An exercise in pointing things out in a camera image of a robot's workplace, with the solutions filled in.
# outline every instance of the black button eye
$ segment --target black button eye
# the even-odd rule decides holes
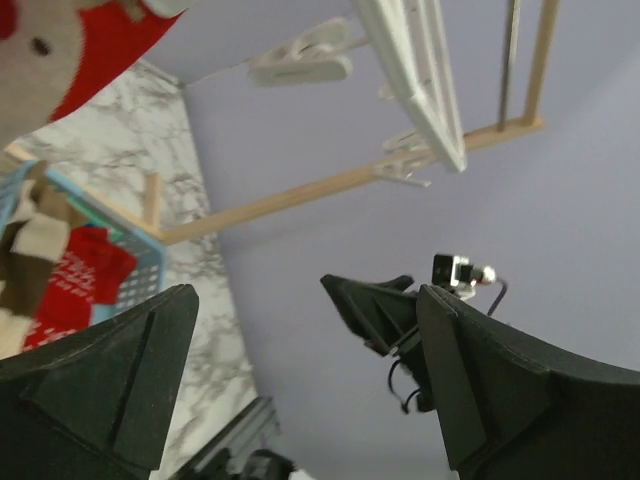
[[[46,57],[51,53],[51,47],[49,46],[49,44],[40,37],[35,37],[33,40],[31,40],[31,48],[37,55],[40,55],[41,57]]]

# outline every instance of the wooden frame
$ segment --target wooden frame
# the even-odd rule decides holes
[[[466,133],[464,135],[464,141],[467,151],[509,142],[524,135],[540,131],[544,127],[543,119],[538,114],[538,107],[544,85],[559,4],[560,0],[543,0],[527,96],[522,115],[508,120],[502,129],[499,128],[500,125],[494,124]],[[6,151],[19,159],[33,158],[28,152],[15,144],[10,145]],[[88,190],[87,193],[165,245],[173,245],[380,180],[380,177],[375,175],[375,165],[381,162],[415,158],[420,154],[423,154],[433,161],[431,152],[428,150],[392,155],[379,162],[373,162],[359,168],[348,170],[286,192],[270,195],[261,200],[214,213],[208,217],[164,231],[161,231],[158,225],[161,181],[157,175],[148,178],[146,182],[144,219],[136,217],[113,201],[106,199],[98,192]]]

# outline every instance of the plastic basket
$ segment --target plastic basket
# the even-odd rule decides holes
[[[4,233],[5,226],[20,198],[22,182],[34,164],[34,161],[26,162],[23,167],[8,174],[0,182],[0,236]],[[95,212],[122,232],[114,244],[125,249],[138,260],[136,269],[120,286],[117,303],[94,305],[91,316],[92,325],[128,310],[162,290],[166,268],[166,254],[162,244],[116,212],[94,200],[55,170],[48,169],[47,178],[60,191],[65,192],[84,208]]]

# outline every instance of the brown and white striped cloth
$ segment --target brown and white striped cloth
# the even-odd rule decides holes
[[[47,167],[41,161],[29,172],[0,238],[0,359],[22,350],[71,230],[87,222],[48,182]]]

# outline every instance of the marble tabletop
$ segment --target marble tabletop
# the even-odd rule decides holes
[[[159,172],[163,227],[210,210],[181,91],[145,63],[20,144],[137,215],[142,213],[145,173]],[[166,286],[194,285],[200,311],[154,479],[168,478],[256,397],[216,237],[174,245],[167,254]]]

